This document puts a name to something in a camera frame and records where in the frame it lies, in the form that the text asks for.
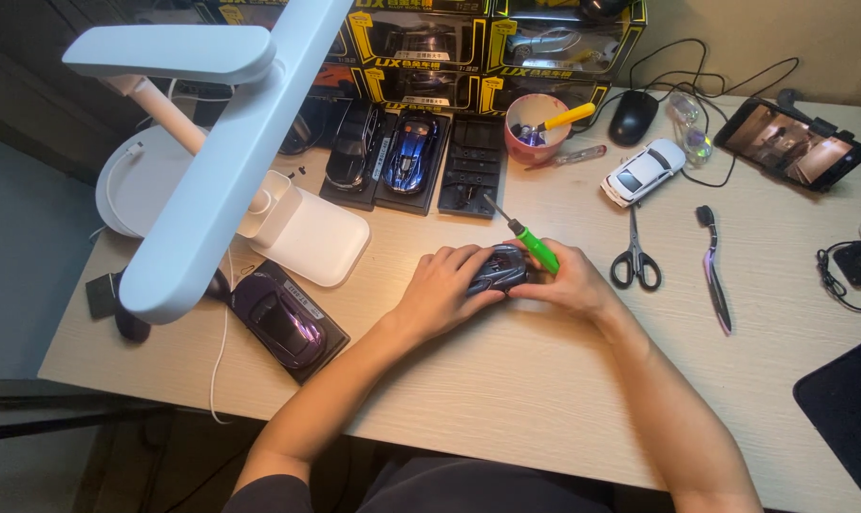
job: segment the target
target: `desk surface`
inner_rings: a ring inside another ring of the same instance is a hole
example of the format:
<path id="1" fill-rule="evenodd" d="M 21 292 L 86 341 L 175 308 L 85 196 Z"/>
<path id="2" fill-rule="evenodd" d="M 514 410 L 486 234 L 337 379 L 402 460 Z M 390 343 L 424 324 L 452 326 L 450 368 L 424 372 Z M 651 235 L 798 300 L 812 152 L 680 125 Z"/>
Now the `desk surface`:
<path id="1" fill-rule="evenodd" d="M 742 98 L 719 105 L 733 113 Z M 803 104 L 801 109 L 856 134 L 861 108 Z M 606 157 L 579 166 L 526 172 L 510 162 L 502 204 L 539 237 L 581 247 L 606 273 L 629 243 L 628 213 L 598 184 L 634 153 L 604 135 L 613 114 L 567 143 L 608 144 Z M 713 116 L 713 133 L 721 126 Z M 673 137 L 664 111 L 647 140 Z M 274 169 L 316 192 L 327 151 L 278 157 Z M 716 155 L 693 174 L 718 182 L 730 157 Z M 305 165 L 306 175 L 297 168 Z M 734 321 L 725 337 L 710 302 L 702 258 L 710 236 L 694 210 L 708 204 L 719 223 L 717 265 Z M 378 208 L 364 216 L 373 239 L 345 285 L 300 285 L 359 339 L 401 297 L 421 255 L 441 246 L 495 244 L 510 238 L 501 218 L 419 217 Z M 722 189 L 677 176 L 638 212 L 643 250 L 662 267 L 653 294 L 621 291 L 655 342 L 687 375 L 737 438 L 766 507 L 801 513 L 861 511 L 861 493 L 801 413 L 791 387 L 802 376 L 861 342 L 861 314 L 829 298 L 815 252 L 857 238 L 861 167 L 827 195 L 766 178 L 739 162 Z M 202 300 L 180 321 L 153 328 L 141 345 L 123 343 L 113 320 L 88 316 L 82 282 L 117 271 L 138 246 L 105 232 L 85 266 L 47 352 L 40 377 L 198 408 L 208 407 L 208 380 L 218 355 L 223 307 Z M 235 280 L 259 264 L 241 237 L 232 245 Z M 227 272 L 227 262 L 221 268 Z M 853 299 L 861 303 L 861 294 Z M 220 412 L 267 419 L 297 386 L 265 348 L 231 316 L 215 386 Z M 636 441 L 614 361 L 592 327 L 549 306 L 512 300 L 491 308 L 445 340 L 424 346 L 383 379 L 347 433 L 661 488 Z"/>

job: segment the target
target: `green screwdriver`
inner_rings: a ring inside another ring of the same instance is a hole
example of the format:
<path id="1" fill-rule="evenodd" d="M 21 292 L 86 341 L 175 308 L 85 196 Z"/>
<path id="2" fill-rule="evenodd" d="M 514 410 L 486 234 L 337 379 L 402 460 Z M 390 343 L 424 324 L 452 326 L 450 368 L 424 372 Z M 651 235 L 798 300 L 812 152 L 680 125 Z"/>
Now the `green screwdriver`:
<path id="1" fill-rule="evenodd" d="M 557 263 L 557 256 L 550 250 L 550 248 L 545 246 L 538 237 L 532 235 L 529 229 L 524 227 L 518 220 L 511 219 L 507 216 L 489 195 L 484 194 L 484 199 L 486 199 L 487 202 L 497 209 L 497 212 L 506 219 L 507 226 L 516 234 L 516 239 L 519 239 L 523 244 L 525 244 L 529 254 L 537 258 L 538 262 L 541 262 L 550 274 L 557 274 L 557 271 L 560 270 L 560 264 Z"/>

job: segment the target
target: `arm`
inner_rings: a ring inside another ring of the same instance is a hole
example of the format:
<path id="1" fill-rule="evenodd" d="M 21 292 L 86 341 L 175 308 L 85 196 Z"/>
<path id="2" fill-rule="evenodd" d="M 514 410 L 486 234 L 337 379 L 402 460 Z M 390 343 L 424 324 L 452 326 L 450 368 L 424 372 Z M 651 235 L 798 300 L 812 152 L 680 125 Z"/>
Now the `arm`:
<path id="1" fill-rule="evenodd" d="M 424 255 L 401 302 L 353 347 L 308 381 L 265 426 L 247 456 L 236 493 L 260 477 L 309 483 L 312 462 L 347 426 L 379 378 L 403 356 L 505 296 L 465 298 L 493 249 L 444 247 Z"/>
<path id="2" fill-rule="evenodd" d="M 640 326 L 577 247 L 542 239 L 560 261 L 548 285 L 519 285 L 511 297 L 549 301 L 605 335 L 643 445 L 679 513 L 761 513 L 747 464 L 728 428 Z"/>

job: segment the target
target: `hand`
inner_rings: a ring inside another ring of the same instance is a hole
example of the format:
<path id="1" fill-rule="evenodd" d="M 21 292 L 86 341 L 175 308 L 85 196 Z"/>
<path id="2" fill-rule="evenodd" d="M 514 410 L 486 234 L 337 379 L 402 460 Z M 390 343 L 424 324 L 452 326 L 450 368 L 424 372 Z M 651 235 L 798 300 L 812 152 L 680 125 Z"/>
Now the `hand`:
<path id="1" fill-rule="evenodd" d="M 568 247 L 563 244 L 543 238 L 541 241 L 557 256 L 560 271 L 553 283 L 538 285 L 526 283 L 510 289 L 510 297 L 526 297 L 548 301 L 567 309 L 571 315 L 589 321 L 602 321 L 618 304 L 623 305 L 614 289 L 598 272 L 598 269 L 586 258 L 578 247 Z M 525 245 L 519 240 L 509 240 L 505 244 L 513 244 L 522 249 Z M 532 264 L 542 269 L 538 260 L 531 259 Z"/>
<path id="2" fill-rule="evenodd" d="M 452 330 L 506 297 L 498 290 L 485 290 L 465 298 L 471 278 L 492 254 L 492 247 L 470 245 L 459 249 L 442 247 L 436 255 L 422 256 L 405 295 L 387 316 L 417 343 Z"/>

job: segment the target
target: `left hand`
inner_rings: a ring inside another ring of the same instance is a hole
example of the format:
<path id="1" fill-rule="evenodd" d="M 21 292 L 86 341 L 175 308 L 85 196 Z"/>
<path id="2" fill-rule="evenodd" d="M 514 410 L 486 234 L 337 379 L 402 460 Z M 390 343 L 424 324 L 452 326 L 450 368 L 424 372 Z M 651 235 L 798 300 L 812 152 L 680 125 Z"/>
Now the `left hand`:
<path id="1" fill-rule="evenodd" d="M 469 245 L 459 249 L 442 247 L 436 255 L 422 256 L 405 295 L 387 317 L 416 343 L 452 330 L 506 297 L 498 290 L 465 297 L 471 278 L 492 254 L 492 247 Z"/>

